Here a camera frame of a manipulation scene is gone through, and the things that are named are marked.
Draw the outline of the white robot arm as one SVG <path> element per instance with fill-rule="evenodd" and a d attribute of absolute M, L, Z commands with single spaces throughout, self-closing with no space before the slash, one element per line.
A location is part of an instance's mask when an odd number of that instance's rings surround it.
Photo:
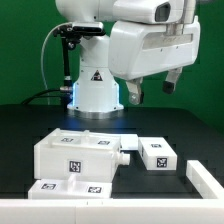
<path fill-rule="evenodd" d="M 145 76 L 165 72 L 171 94 L 185 66 L 195 62 L 200 24 L 197 0 L 55 0 L 67 19 L 59 28 L 66 46 L 80 46 L 80 71 L 68 112 L 105 119 L 123 112 L 118 78 L 129 101 L 142 101 Z"/>

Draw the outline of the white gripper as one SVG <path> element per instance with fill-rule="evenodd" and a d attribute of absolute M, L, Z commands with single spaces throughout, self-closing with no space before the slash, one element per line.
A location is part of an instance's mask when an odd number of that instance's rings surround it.
<path fill-rule="evenodd" d="M 163 91 L 172 94 L 184 66 L 195 62 L 200 41 L 200 24 L 195 17 L 182 34 L 168 35 L 166 25 L 146 25 L 118 21 L 109 41 L 108 68 L 113 76 L 129 80 L 129 102 L 143 102 L 143 78 L 168 71 Z"/>

